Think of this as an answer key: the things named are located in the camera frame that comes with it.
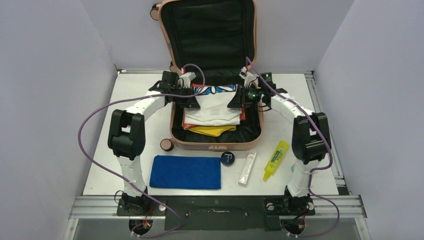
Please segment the yellow cloth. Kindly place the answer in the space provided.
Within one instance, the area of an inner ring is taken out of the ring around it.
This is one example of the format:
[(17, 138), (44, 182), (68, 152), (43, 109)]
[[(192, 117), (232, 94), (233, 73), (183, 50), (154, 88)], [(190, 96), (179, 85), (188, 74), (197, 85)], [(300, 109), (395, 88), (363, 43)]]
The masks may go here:
[(201, 126), (201, 125), (192, 125), (184, 124), (183, 129), (210, 137), (219, 137), (225, 132), (232, 132), (237, 129), (236, 125), (222, 125), (222, 126)]

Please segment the yellow green bottle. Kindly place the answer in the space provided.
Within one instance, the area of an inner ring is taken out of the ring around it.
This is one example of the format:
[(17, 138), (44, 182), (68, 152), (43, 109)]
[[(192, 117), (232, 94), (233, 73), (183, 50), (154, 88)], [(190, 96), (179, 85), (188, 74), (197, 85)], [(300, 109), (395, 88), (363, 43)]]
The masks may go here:
[(289, 147), (290, 144), (284, 140), (281, 140), (277, 144), (274, 152), (272, 153), (268, 163), (264, 168), (264, 175), (262, 178), (264, 182), (266, 182), (270, 178), (270, 176), (272, 176), (276, 172), (276, 169), (278, 168), (284, 156), (288, 152)]

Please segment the blue towel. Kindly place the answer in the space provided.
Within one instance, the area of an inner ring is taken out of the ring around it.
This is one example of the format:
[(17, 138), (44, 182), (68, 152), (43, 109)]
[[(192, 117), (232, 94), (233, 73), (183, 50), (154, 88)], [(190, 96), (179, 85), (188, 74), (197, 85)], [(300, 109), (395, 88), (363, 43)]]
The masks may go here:
[(219, 190), (221, 160), (218, 157), (157, 155), (149, 186), (159, 189)]

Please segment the white toothpaste tube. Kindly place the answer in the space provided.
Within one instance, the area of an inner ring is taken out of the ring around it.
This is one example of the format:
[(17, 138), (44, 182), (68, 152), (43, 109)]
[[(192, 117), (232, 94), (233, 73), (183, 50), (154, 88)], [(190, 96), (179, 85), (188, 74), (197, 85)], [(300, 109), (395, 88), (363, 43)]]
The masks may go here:
[(257, 152), (250, 150), (245, 159), (243, 169), (241, 171), (238, 184), (241, 186), (246, 186), (248, 184), (249, 176), (251, 174)]

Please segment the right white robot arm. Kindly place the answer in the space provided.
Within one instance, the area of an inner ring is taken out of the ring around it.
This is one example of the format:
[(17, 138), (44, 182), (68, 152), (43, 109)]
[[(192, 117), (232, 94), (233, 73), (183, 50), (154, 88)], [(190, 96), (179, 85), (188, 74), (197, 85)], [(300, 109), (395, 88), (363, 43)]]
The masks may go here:
[(310, 211), (313, 173), (319, 170), (325, 156), (331, 155), (327, 115), (301, 106), (287, 90), (276, 87), (269, 72), (254, 76), (243, 68), (239, 76), (244, 84), (229, 103), (230, 107), (250, 107), (262, 102), (293, 124), (291, 149), (297, 160), (284, 191), (282, 207), (291, 215)]

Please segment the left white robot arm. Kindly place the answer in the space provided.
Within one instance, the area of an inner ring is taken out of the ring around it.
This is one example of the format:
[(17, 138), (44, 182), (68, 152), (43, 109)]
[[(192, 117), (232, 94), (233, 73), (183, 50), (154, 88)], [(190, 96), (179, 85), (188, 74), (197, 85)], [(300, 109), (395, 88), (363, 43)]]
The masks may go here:
[(145, 122), (170, 102), (193, 100), (191, 82), (195, 72), (177, 74), (164, 71), (161, 80), (148, 89), (143, 99), (112, 112), (107, 146), (118, 160), (124, 178), (120, 204), (135, 215), (145, 215), (152, 206), (143, 180), (141, 154), (146, 145)]

